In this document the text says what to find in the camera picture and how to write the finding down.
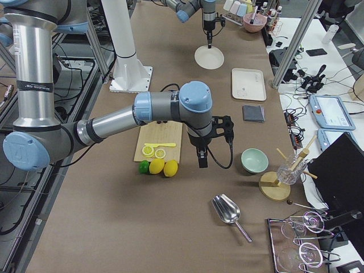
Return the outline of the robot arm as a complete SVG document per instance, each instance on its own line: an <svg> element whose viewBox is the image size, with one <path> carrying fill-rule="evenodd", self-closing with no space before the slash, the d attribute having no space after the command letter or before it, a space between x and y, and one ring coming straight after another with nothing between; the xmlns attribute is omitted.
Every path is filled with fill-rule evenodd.
<svg viewBox="0 0 364 273"><path fill-rule="evenodd" d="M170 93L144 92L122 110L61 123L55 118L51 35L85 33L87 2L3 1L2 5L13 28L19 109L3 151L14 167L42 169L107 137L158 120L186 124L199 165L206 167L213 118L211 92L205 83L192 81Z"/></svg>
<svg viewBox="0 0 364 273"><path fill-rule="evenodd" d="M220 23L221 30L225 27L225 18L216 12L216 2L213 0L191 0L191 1L175 1L175 0L161 0L163 5L172 9L179 21L182 23L187 22L196 12L202 12L202 30L206 35L207 46L212 48L213 44L213 31L216 24Z"/></svg>

